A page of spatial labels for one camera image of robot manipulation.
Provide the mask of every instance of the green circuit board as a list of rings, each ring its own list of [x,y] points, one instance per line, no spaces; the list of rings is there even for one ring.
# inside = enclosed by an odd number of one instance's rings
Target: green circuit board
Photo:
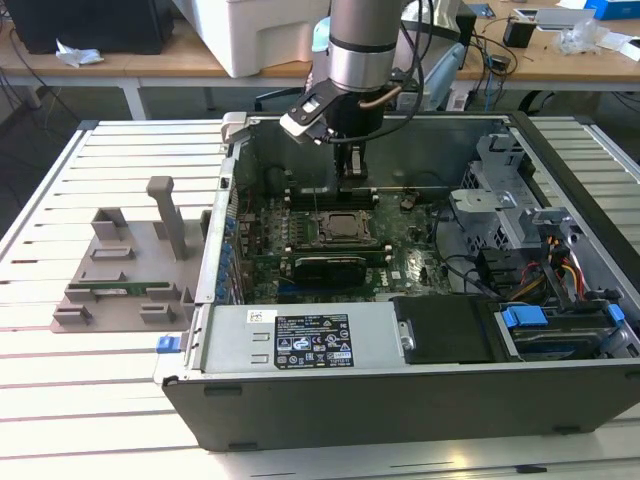
[[[281,201],[270,201],[244,228],[244,257],[252,265],[246,300],[334,303],[450,293],[427,233],[431,219],[426,206],[402,211],[401,200],[402,194],[380,195],[374,209],[348,212],[291,211]],[[331,222],[341,229],[339,235]],[[318,256],[365,259],[364,283],[339,289],[298,287],[291,274],[296,260]]]

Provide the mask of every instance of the yellow cable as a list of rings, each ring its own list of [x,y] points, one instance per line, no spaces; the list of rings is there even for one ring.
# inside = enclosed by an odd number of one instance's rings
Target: yellow cable
[[[544,276],[535,279],[532,283],[524,287],[522,290],[520,290],[519,292],[516,292],[516,294],[513,295],[509,300],[515,300],[516,298],[521,297],[525,293],[529,293],[531,290],[533,290],[538,285],[540,285],[544,279],[545,279]]]
[[[576,275],[576,272],[569,265],[563,265],[562,268],[564,268],[568,272],[571,272],[571,276],[573,277],[573,285],[576,289],[576,294],[579,296],[580,292],[578,291],[578,288],[580,284],[578,283],[578,276]]]

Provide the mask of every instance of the label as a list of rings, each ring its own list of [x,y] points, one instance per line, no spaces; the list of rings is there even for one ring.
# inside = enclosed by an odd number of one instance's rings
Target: label
[[[127,290],[124,288],[98,288],[91,290],[96,297],[126,297]]]
[[[348,315],[281,316],[275,323],[279,369],[353,367]]]
[[[277,310],[249,310],[247,323],[274,323],[276,315],[278,315]]]

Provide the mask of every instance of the computer case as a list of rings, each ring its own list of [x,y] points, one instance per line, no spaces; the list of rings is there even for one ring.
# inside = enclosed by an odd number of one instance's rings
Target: computer case
[[[171,0],[6,0],[30,53],[79,49],[159,54],[173,31]]]

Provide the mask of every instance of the wooden table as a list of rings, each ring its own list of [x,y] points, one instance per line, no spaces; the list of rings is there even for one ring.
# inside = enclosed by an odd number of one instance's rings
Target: wooden table
[[[496,19],[514,15],[514,8],[550,8],[556,0],[534,0],[522,4],[490,0],[468,0],[468,3],[489,3]],[[502,43],[506,21],[485,26],[490,20],[478,19],[476,32]],[[599,22],[612,32],[640,36],[640,19]],[[562,55],[552,46],[557,32],[534,30],[527,48],[511,49],[518,57],[518,68],[509,76],[504,88],[511,90],[584,90],[584,91],[638,91],[640,90],[640,64],[621,53],[602,49],[600,54]],[[496,45],[489,44],[489,52],[510,55]],[[482,57],[471,48],[464,68],[453,85],[450,105],[466,98],[482,75]]]
[[[480,3],[481,0],[469,0]],[[507,17],[521,3],[490,0],[497,18]],[[550,7],[556,0],[535,0],[527,8]],[[476,30],[481,33],[487,20],[478,20]],[[484,33],[501,41],[506,22],[490,25]],[[640,20],[601,22],[612,31],[640,35]],[[0,66],[12,85],[38,86],[35,79],[13,51],[9,41],[9,25],[0,35]],[[638,91],[640,66],[618,52],[603,50],[601,55],[564,56],[550,46],[556,33],[534,31],[526,49],[515,49],[518,69],[505,83],[506,89],[519,90],[586,90]],[[64,65],[54,55],[29,55],[22,44],[20,51],[27,63],[51,86],[120,87],[127,98],[131,115],[136,120],[148,118],[140,97],[143,87],[296,87],[302,85],[310,64],[293,62],[267,68],[259,75],[230,78],[216,58],[209,52],[195,31],[185,21],[177,21],[174,35],[161,55],[106,54],[105,61],[79,69]],[[499,52],[497,46],[490,51]],[[482,59],[471,49],[465,66],[453,84],[450,105],[468,92],[482,75]]]

